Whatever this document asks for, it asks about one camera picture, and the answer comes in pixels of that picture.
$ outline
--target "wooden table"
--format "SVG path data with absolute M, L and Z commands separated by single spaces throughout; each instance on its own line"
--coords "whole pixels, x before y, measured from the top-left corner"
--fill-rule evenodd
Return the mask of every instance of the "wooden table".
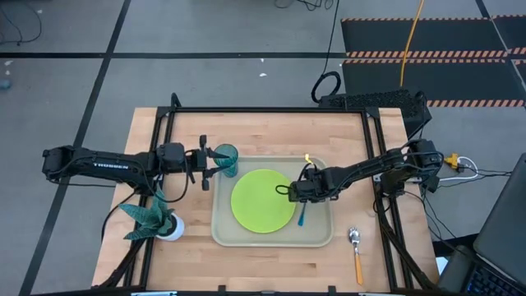
M 136 109 L 125 153 L 149 149 L 154 121 L 155 109 Z M 387 149 L 406 142 L 398 109 L 381 109 L 381 122 Z M 370 126 L 377 146 L 372 120 Z M 233 144 L 241 155 L 309 153 L 328 166 L 347 166 L 367 159 L 359 114 L 176 113 L 172 141 L 181 142 L 186 149 L 197 148 L 201 134 L 208 136 L 208 146 Z M 372 210 L 371 179 L 354 183 L 333 202 L 335 235 L 329 244 L 320 248 L 290 248 L 218 245 L 210 233 L 213 190 L 203 192 L 201 176 L 196 178 L 196 185 L 189 187 L 186 197 L 172 205 L 185 221 L 184 236 L 177 242 L 155 240 L 148 289 L 215 291 L 218 285 L 226 284 L 229 291 L 322 292 L 327 291 L 328 285 L 336 286 L 339 292 L 389 291 L 381 233 Z M 183 184 L 182 174 L 169 175 L 164 183 L 166 197 L 178 197 Z M 407 186 L 406 190 L 418 194 L 416 186 Z M 129 193 L 127 185 L 118 185 L 112 206 Z M 131 203 L 137 203 L 138 199 L 131 199 Z M 398 201 L 407 249 L 429 278 L 437 282 L 435 255 L 422 203 L 410 195 L 401 196 Z M 133 225 L 133 220 L 120 210 L 109 220 L 93 284 L 104 281 L 122 260 L 130 246 L 122 238 L 133 230 Z M 356 282 L 353 248 L 347 238 L 351 226 L 358 227 L 362 234 L 363 286 Z M 399 257 L 394 249 L 393 254 L 398 285 L 402 287 Z M 140 252 L 134 283 L 138 283 L 142 258 Z

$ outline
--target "teal cup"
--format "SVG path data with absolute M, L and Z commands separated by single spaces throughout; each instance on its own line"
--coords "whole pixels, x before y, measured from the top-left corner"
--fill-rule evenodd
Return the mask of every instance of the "teal cup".
M 221 144 L 215 148 L 214 152 L 228 156 L 224 159 L 214 159 L 214 162 L 221 168 L 227 167 L 221 171 L 226 177 L 235 177 L 238 174 L 238 149 L 230 144 Z

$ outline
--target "white wire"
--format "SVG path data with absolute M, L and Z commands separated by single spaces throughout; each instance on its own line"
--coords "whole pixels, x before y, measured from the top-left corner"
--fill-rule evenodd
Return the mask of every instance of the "white wire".
M 467 160 L 469 161 L 472 165 L 473 165 L 473 169 L 474 169 L 474 172 L 475 174 L 473 176 L 469 176 L 469 177 L 451 177 L 451 178 L 442 178 L 441 179 L 441 182 L 444 182 L 444 181 L 454 181 L 454 180 L 471 180 L 471 179 L 475 179 L 476 177 L 478 177 L 478 168 L 477 168 L 477 165 L 475 164 L 474 161 L 472 161 L 470 158 L 466 157 L 466 156 L 459 156 L 459 158 L 457 159 L 458 163 L 460 164 L 460 160 Z

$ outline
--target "beige tray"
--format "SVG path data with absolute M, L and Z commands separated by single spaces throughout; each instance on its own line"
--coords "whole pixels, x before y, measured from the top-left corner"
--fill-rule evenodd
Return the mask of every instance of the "beige tray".
M 319 169 L 326 167 L 316 157 L 311 157 L 311 160 Z M 234 178 L 227 178 L 222 173 L 216 174 L 211 225 L 214 240 L 227 247 L 325 246 L 334 233 L 330 202 L 307 204 L 302 227 L 298 226 L 298 219 L 303 204 L 298 203 L 290 222 L 270 234 L 256 234 L 242 227 L 234 218 L 230 206 L 232 190 L 245 173 L 255 169 L 273 169 L 295 181 L 305 163 L 305 159 L 299 156 L 245 156 L 238 159 L 238 175 Z

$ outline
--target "green plate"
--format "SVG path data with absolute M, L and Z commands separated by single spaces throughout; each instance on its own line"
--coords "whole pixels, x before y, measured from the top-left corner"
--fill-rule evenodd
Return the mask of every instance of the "green plate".
M 244 175 L 232 190 L 231 206 L 244 228 L 268 234 L 284 227 L 293 217 L 296 203 L 275 191 L 290 181 L 271 169 L 257 169 Z

